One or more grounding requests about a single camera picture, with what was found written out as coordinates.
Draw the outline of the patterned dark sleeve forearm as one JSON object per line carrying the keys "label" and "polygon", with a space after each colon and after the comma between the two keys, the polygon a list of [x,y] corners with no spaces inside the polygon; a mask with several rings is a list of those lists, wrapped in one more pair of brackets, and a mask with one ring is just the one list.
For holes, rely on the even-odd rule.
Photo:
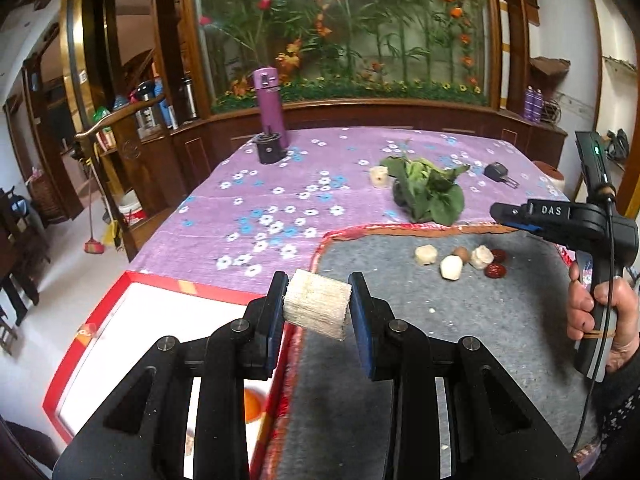
{"label": "patterned dark sleeve forearm", "polygon": [[639,351],[594,388],[601,452],[585,479],[639,478]]}

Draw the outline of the person right hand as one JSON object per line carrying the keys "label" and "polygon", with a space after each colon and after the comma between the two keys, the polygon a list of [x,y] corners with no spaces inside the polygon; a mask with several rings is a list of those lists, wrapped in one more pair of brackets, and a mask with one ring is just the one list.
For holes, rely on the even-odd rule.
{"label": "person right hand", "polygon": [[612,341],[606,371],[614,373],[625,366],[639,349],[639,308],[638,296],[629,284],[616,276],[612,283],[599,284],[590,294],[579,281],[580,269],[573,262],[568,270],[570,284],[566,306],[566,333],[571,340],[580,341],[585,333],[596,326],[591,315],[596,304],[607,304],[611,299],[617,311],[615,336]]}

